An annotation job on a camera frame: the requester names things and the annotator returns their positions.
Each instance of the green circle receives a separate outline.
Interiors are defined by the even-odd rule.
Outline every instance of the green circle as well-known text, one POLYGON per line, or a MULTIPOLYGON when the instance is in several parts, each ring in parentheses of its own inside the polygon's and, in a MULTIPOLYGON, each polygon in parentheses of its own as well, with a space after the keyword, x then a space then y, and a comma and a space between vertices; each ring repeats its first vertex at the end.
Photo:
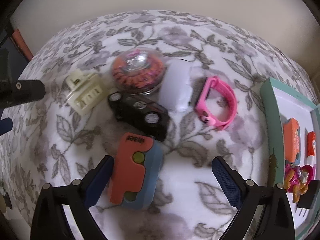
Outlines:
POLYGON ((142 152, 135 152, 133 154, 132 158, 135 163, 143 163, 144 162, 144 154, 142 152))

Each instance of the orange and blue eraser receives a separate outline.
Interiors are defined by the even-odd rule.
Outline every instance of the orange and blue eraser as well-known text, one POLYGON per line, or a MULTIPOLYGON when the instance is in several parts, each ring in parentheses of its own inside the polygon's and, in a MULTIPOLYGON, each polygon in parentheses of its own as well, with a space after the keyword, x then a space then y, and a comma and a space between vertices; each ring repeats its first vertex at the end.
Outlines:
POLYGON ((115 157, 108 197, 115 205, 141 209, 151 204, 163 158, 150 137, 125 133, 115 157))

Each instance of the bed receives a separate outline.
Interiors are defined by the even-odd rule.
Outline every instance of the bed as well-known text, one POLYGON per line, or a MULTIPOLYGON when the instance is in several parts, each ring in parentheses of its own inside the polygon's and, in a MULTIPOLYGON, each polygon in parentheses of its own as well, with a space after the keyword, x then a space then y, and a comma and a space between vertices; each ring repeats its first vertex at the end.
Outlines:
MULTIPOLYGON (((5 109, 14 128, 0 137, 0 158, 9 194, 30 225, 44 183, 70 184, 94 168, 104 155, 115 156, 119 138, 133 127, 117 122, 107 101, 80 117, 66 102, 65 78, 76 68, 112 82, 110 66, 122 51, 135 47, 158 50, 164 59, 193 63, 191 81, 218 75, 238 100, 235 120, 225 131, 203 125, 190 106, 170 113, 164 164, 155 197, 145 210, 114 206, 104 192, 91 214, 108 239, 219 239, 236 210, 211 171, 221 155, 244 179, 266 185, 268 137, 259 88, 273 77, 314 103, 316 96, 305 70, 264 39, 210 17, 169 10, 144 10, 101 16, 53 36, 34 56, 20 79, 40 79, 43 100, 5 109)), ((227 103, 211 92, 214 113, 227 103)), ((71 229, 81 239, 70 211, 71 229)), ((252 236, 257 220, 247 232, 252 236)))

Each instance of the beige electrical plug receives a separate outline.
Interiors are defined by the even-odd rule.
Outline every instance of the beige electrical plug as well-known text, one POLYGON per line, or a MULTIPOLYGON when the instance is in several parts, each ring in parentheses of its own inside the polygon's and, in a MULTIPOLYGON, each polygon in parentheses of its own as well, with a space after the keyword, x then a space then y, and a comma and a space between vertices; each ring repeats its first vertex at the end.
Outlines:
POLYGON ((81 116, 90 112, 108 95, 107 88, 97 74, 85 75, 76 69, 66 78, 66 83, 71 89, 67 102, 81 116))

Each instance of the pink wristband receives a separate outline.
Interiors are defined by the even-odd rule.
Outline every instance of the pink wristband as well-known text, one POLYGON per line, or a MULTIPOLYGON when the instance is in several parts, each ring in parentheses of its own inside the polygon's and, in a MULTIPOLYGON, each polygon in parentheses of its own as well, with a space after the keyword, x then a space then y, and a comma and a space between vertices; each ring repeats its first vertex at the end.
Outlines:
POLYGON ((219 130, 225 130, 233 121, 237 113, 237 100, 233 89, 227 83, 219 79, 218 76, 207 78, 200 98, 196 104, 196 112, 202 122, 209 126, 215 126, 219 130), (228 102, 229 114, 228 119, 225 122, 218 120, 213 114, 211 114, 205 104, 210 88, 217 90, 228 102))

